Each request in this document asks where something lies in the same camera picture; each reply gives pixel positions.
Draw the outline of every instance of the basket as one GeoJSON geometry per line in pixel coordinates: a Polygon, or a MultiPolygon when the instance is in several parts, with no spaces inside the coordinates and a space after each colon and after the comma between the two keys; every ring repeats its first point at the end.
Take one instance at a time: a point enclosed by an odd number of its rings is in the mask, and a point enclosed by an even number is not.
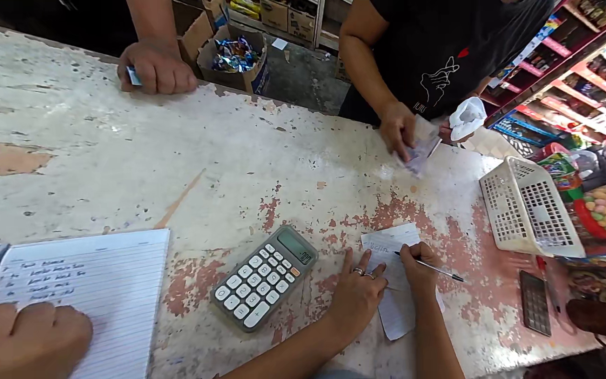
{"type": "Polygon", "coordinates": [[[501,250],[586,256],[551,176],[537,163],[506,157],[481,178],[481,190],[501,250]]]}

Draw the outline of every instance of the calculator display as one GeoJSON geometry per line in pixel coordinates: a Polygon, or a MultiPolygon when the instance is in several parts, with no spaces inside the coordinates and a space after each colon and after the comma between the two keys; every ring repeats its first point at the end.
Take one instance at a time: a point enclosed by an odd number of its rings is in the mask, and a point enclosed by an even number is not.
{"type": "Polygon", "coordinates": [[[277,240],[298,258],[301,263],[308,264],[308,262],[312,260],[312,254],[309,254],[305,246],[301,245],[301,243],[296,240],[296,237],[289,231],[280,233],[277,240]]]}

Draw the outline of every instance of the person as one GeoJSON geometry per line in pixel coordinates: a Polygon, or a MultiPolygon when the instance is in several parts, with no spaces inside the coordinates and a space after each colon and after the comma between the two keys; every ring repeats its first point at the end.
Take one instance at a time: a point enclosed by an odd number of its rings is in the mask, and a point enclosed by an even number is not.
{"type": "MultiPolygon", "coordinates": [[[[366,328],[383,298],[386,265],[366,272],[370,255],[367,250],[353,268],[353,252],[348,249],[331,306],[320,320],[222,378],[361,378],[348,371],[318,371],[366,328]]],[[[417,378],[463,379],[435,298],[437,272],[416,263],[422,259],[440,266],[438,257],[424,242],[402,246],[400,256],[417,308],[417,378]]],[[[0,379],[66,378],[86,353],[91,332],[88,318],[68,306],[33,304],[16,317],[13,305],[0,305],[0,379]]]]}
{"type": "Polygon", "coordinates": [[[171,0],[0,0],[0,18],[16,30],[120,56],[123,91],[133,66],[148,94],[178,94],[198,85],[183,62],[171,0]]]}
{"type": "MultiPolygon", "coordinates": [[[[338,116],[379,126],[388,150],[408,161],[414,113],[432,120],[479,96],[537,34],[553,4],[353,1],[339,42],[352,85],[338,116]]],[[[450,142],[449,125],[444,122],[440,129],[444,142],[450,142]]]]}

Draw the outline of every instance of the gray calculator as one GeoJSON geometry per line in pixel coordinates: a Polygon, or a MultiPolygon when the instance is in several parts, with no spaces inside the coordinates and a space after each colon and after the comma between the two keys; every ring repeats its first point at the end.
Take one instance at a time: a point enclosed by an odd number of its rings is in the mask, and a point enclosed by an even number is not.
{"type": "Polygon", "coordinates": [[[303,281],[317,251],[296,230],[282,225],[211,292],[211,301],[240,329],[251,333],[303,281]]]}

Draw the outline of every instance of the ballpoint pen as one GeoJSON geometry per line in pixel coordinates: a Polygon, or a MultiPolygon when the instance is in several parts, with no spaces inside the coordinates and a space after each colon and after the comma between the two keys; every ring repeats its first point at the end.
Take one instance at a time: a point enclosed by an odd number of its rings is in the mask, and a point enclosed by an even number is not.
{"type": "MultiPolygon", "coordinates": [[[[400,252],[394,252],[394,254],[401,255],[401,253],[400,253],[400,252]]],[[[425,266],[425,267],[429,267],[429,268],[431,268],[432,270],[434,270],[434,271],[436,271],[436,272],[440,272],[440,273],[442,273],[443,275],[446,275],[447,277],[451,277],[451,278],[453,278],[454,280],[457,280],[457,281],[459,281],[459,282],[465,282],[465,280],[464,280],[464,279],[462,279],[462,277],[460,277],[460,276],[459,276],[459,275],[457,275],[457,274],[453,274],[453,273],[450,273],[450,272],[443,271],[443,270],[441,270],[440,268],[438,268],[438,267],[434,267],[434,266],[432,266],[431,264],[427,264],[427,263],[425,263],[425,262],[422,262],[422,261],[421,261],[421,260],[419,260],[419,259],[416,259],[416,262],[417,262],[417,263],[420,263],[421,265],[423,265],[423,266],[425,266]]]]}

